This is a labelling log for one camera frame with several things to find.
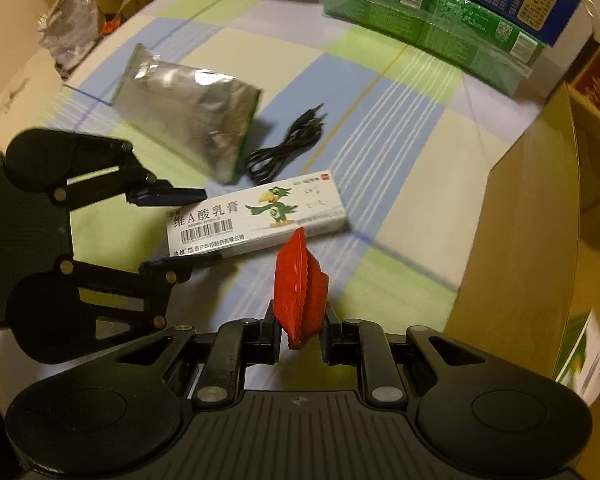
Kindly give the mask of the red snack packet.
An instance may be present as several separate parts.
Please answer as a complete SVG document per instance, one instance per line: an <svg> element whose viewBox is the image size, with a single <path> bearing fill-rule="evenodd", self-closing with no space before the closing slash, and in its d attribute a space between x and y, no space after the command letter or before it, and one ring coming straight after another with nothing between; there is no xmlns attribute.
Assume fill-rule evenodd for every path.
<svg viewBox="0 0 600 480"><path fill-rule="evenodd" d="M288 347L300 350L322 327L329 276L306 247L306 230L296 229L276 258L274 315Z"/></svg>

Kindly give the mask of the silver foil pouch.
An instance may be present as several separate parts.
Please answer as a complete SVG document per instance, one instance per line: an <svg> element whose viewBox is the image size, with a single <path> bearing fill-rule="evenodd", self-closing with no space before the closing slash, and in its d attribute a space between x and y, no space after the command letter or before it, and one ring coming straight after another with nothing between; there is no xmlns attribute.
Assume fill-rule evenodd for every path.
<svg viewBox="0 0 600 480"><path fill-rule="evenodd" d="M168 62L137 44L111 104L173 154L232 184L260 96L259 88L234 76Z"/></svg>

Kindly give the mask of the white parrot ointment box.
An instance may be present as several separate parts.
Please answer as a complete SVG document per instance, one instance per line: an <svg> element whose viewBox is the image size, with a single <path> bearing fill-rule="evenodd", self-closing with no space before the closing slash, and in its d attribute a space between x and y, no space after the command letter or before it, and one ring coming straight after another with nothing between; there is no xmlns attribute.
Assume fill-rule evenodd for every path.
<svg viewBox="0 0 600 480"><path fill-rule="evenodd" d="M296 229L307 236L335 232L347 213L328 170L208 198L169 214L172 257L219 252L238 256L283 245Z"/></svg>

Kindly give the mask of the white green throat spray box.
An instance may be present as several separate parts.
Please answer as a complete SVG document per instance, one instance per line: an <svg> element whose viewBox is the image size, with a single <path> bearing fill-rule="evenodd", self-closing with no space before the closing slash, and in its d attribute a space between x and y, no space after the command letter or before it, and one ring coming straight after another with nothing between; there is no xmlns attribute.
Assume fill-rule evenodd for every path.
<svg viewBox="0 0 600 480"><path fill-rule="evenodd" d="M569 319L554 379L577 393L588 406L600 395L600 324L593 311Z"/></svg>

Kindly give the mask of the checkered tablecloth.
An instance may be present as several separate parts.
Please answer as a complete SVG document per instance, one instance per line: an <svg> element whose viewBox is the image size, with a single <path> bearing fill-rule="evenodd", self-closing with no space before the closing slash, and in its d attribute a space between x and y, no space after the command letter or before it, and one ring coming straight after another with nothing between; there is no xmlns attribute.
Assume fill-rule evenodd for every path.
<svg viewBox="0 0 600 480"><path fill-rule="evenodd" d="M486 176L538 114L533 94L520 88L504 96L426 52L328 18L311 1L157 0L67 81L46 52L23 65L0 95L0 152L30 126L118 136L158 176L221 194L111 107L137 44L260 87L262 145L277 143L294 118L320 106L320 143L284 174L326 169L338 185L349 229L310 245L330 277L332 305L390 333L445 326Z"/></svg>

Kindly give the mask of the crumpled plastic bag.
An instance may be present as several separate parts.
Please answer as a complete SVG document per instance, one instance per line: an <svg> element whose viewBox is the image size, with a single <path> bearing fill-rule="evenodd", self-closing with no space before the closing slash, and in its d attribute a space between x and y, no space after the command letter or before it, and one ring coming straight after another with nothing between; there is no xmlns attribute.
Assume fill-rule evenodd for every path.
<svg viewBox="0 0 600 480"><path fill-rule="evenodd" d="M96 0L55 0L38 19L38 44L67 79L102 39Z"/></svg>

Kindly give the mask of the brown cardboard box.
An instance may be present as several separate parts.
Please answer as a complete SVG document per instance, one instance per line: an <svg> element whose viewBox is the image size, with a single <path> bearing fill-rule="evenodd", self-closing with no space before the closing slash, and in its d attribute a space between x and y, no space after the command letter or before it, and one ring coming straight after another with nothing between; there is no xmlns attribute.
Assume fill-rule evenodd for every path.
<svg viewBox="0 0 600 480"><path fill-rule="evenodd" d="M600 111L563 84L490 171L445 333L554 379L588 311L600 324Z"/></svg>

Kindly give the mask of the green wrapped box pack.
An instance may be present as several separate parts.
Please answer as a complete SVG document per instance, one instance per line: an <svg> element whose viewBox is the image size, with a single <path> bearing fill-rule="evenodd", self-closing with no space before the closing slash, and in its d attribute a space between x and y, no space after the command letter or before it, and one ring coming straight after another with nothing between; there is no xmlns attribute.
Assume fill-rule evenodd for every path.
<svg viewBox="0 0 600 480"><path fill-rule="evenodd" d="M322 0L324 12L437 55L508 96L545 49L469 0Z"/></svg>

